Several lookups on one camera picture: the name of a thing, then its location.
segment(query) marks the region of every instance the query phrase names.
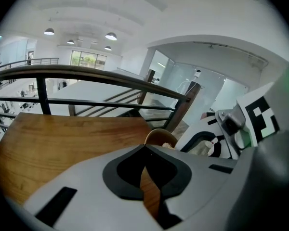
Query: wooden tabletop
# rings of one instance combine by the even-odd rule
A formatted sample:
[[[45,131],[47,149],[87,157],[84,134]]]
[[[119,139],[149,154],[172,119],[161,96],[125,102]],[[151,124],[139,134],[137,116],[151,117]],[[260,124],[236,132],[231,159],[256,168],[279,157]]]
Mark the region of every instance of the wooden tabletop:
[[[20,113],[0,142],[0,187],[4,195],[23,204],[39,187],[72,165],[142,144],[150,131],[142,117]],[[144,170],[142,189],[156,195],[151,181]],[[156,212],[150,201],[149,208]]]

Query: black metal baluster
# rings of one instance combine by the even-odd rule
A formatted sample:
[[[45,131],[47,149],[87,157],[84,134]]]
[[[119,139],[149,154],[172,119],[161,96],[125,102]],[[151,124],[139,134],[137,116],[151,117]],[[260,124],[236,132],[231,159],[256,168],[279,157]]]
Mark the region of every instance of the black metal baluster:
[[[51,115],[49,104],[46,102],[47,90],[46,90],[45,78],[40,78],[40,77],[37,78],[37,85],[38,85],[40,106],[42,108],[43,114]]]

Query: window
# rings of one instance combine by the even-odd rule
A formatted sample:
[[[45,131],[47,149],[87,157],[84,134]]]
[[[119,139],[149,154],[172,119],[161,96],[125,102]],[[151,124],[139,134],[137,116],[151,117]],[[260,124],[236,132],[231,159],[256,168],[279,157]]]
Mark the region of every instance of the window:
[[[103,70],[106,59],[107,57],[103,55],[83,51],[72,51],[71,65]]]

